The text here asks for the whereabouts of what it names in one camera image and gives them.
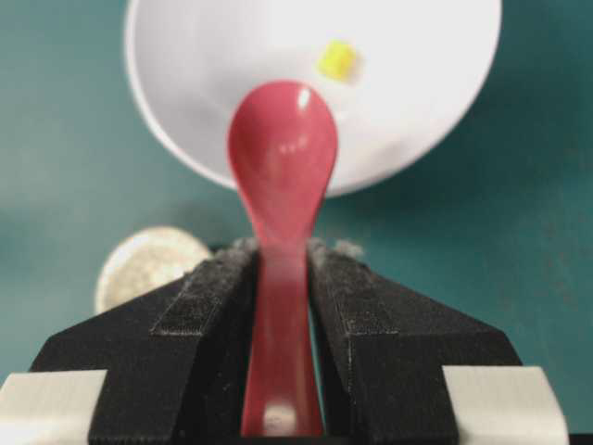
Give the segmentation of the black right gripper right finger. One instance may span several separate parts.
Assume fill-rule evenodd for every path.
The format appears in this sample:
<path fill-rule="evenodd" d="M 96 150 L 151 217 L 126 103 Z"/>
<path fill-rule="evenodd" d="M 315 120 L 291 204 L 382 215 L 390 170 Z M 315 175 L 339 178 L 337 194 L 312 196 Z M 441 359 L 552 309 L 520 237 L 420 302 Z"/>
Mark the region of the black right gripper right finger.
<path fill-rule="evenodd" d="M 543 370 L 506 334 L 313 240 L 329 444 L 564 444 Z"/>

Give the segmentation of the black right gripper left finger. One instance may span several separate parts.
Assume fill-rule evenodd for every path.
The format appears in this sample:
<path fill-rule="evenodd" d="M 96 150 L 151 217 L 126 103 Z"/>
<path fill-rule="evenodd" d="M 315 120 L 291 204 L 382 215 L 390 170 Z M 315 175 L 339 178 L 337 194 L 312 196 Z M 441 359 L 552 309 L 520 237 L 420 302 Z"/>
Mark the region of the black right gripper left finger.
<path fill-rule="evenodd" d="M 240 434 L 257 252 L 52 335 L 1 388 L 5 444 L 202 444 Z"/>

